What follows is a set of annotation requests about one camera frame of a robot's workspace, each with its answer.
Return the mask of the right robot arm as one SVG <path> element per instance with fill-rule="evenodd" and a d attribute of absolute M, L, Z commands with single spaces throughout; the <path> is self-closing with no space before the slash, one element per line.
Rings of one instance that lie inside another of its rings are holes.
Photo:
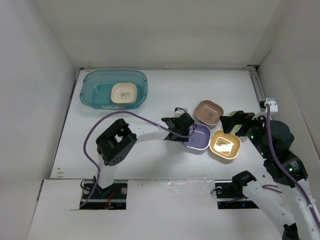
<path fill-rule="evenodd" d="M 234 175 L 230 188 L 237 197 L 251 200 L 274 224 L 284 240 L 318 240 L 320 213 L 310 190 L 308 174 L 302 160 L 291 150 L 294 135 L 289 127 L 271 120 L 270 106 L 262 116 L 236 111 L 232 116 L 221 116 L 225 134 L 239 125 L 235 133 L 247 137 L 264 159 L 263 166 L 284 195 L 289 211 L 267 195 L 258 179 L 245 170 Z"/>

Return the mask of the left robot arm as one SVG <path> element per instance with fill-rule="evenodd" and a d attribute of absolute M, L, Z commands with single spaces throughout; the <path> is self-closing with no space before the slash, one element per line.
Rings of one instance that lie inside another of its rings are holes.
<path fill-rule="evenodd" d="M 187 112 L 178 117 L 164 117 L 158 122 L 128 123 L 123 118 L 114 121 L 95 141 L 100 155 L 100 175 L 94 192 L 101 199 L 114 190 L 116 165 L 120 164 L 135 144 L 153 140 L 187 142 L 196 124 Z"/>

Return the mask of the brown panda plate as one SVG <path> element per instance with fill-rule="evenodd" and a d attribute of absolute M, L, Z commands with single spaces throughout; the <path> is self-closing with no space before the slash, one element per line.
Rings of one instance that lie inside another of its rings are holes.
<path fill-rule="evenodd" d="M 194 116 L 208 126 L 216 125 L 223 115 L 223 108 L 211 100 L 201 101 L 194 110 Z"/>

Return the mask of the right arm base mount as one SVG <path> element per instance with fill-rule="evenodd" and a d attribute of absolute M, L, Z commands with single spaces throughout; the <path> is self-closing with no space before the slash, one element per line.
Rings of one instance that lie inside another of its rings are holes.
<path fill-rule="evenodd" d="M 259 209 L 259 207 L 239 193 L 231 182 L 216 182 L 210 193 L 216 197 L 219 210 Z"/>

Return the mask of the cream panda plate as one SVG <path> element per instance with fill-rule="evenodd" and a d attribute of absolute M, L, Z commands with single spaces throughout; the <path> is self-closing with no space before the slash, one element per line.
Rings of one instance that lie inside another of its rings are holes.
<path fill-rule="evenodd" d="M 136 96 L 138 96 L 136 85 L 125 82 L 117 83 L 112 87 L 110 98 L 114 104 L 133 104 Z"/>

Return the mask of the large purple panda plate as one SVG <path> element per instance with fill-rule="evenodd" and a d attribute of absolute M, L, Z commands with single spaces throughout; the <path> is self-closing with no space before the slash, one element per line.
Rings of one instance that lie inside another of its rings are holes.
<path fill-rule="evenodd" d="M 191 134 L 189 140 L 183 142 L 183 145 L 194 150 L 205 150 L 210 143 L 211 130 L 206 125 L 200 123 L 195 123 L 193 128 L 189 131 Z"/>

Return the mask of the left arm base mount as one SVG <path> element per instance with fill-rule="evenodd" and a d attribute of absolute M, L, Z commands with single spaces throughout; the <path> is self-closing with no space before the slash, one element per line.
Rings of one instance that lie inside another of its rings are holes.
<path fill-rule="evenodd" d="M 115 181 L 111 186 L 102 189 L 96 186 L 93 194 L 89 195 L 94 187 L 96 178 L 83 179 L 80 183 L 82 195 L 80 210 L 125 210 L 127 207 L 127 181 Z"/>

